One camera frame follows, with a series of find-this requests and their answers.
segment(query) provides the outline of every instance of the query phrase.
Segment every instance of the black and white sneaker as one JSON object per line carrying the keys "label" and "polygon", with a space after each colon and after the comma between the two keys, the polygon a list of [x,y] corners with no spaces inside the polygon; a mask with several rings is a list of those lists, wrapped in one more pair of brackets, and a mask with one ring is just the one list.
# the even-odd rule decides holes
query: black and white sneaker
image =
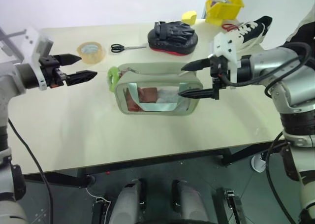
{"label": "black and white sneaker", "polygon": [[248,50],[264,40],[271,22],[270,16],[263,16],[258,20],[246,22],[225,35],[233,41],[238,52]]}

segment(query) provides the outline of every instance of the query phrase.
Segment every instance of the sneaker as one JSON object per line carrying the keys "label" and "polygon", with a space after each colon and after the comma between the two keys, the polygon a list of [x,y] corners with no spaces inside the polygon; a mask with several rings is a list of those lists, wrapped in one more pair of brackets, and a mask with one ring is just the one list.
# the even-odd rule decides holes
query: sneaker
{"label": "sneaker", "polygon": [[253,156],[251,164],[252,164],[252,168],[256,172],[261,173],[266,169],[266,162],[263,159],[261,159],[261,154],[257,154]]}
{"label": "sneaker", "polygon": [[245,51],[264,40],[271,22],[271,17],[263,16],[258,20],[244,23],[225,35],[233,41],[238,52]]}

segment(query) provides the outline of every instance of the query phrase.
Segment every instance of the white wall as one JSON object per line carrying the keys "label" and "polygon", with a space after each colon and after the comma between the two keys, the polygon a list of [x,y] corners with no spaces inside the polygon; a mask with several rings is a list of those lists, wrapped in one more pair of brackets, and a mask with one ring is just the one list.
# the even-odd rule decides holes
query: white wall
{"label": "white wall", "polygon": [[[202,16],[206,0],[0,0],[0,27],[6,33],[33,25],[51,27],[110,25],[180,20],[184,12]],[[21,37],[12,38],[17,45]],[[4,61],[0,49],[0,62]]]}
{"label": "white wall", "polygon": [[283,44],[299,22],[309,13],[315,0],[243,0],[245,7],[237,19],[252,21],[268,15],[273,18],[262,47],[274,48]]}

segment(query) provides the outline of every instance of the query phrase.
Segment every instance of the transparent pouch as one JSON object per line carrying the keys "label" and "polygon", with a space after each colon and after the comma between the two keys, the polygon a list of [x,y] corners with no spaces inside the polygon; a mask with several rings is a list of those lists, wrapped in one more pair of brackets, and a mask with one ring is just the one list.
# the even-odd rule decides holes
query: transparent pouch
{"label": "transparent pouch", "polygon": [[178,92],[202,89],[195,72],[180,75],[185,63],[124,64],[108,73],[119,109],[125,114],[188,115],[198,99]]}

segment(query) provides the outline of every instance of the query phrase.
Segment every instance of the yellow sponge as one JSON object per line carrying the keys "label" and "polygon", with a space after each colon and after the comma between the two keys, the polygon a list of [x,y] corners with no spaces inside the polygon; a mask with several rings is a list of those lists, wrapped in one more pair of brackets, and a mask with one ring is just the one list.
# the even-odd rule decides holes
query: yellow sponge
{"label": "yellow sponge", "polygon": [[182,15],[182,22],[184,22],[190,26],[195,24],[196,19],[197,19],[197,12],[196,11],[188,11]]}

